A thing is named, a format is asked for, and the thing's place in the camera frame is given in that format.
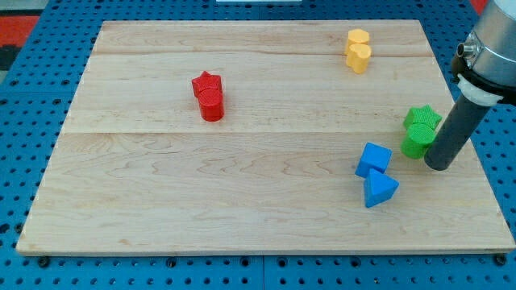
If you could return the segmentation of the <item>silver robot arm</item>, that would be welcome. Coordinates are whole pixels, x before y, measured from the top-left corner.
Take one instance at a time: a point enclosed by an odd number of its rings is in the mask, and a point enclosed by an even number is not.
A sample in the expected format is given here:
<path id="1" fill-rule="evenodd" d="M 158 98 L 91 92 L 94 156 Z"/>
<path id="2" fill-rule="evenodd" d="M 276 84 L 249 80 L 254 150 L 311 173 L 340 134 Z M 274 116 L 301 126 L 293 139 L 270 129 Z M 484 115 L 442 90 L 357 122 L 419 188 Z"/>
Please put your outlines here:
<path id="1" fill-rule="evenodd" d="M 515 0 L 489 1 L 451 63 L 461 93 L 479 106 L 515 104 Z"/>

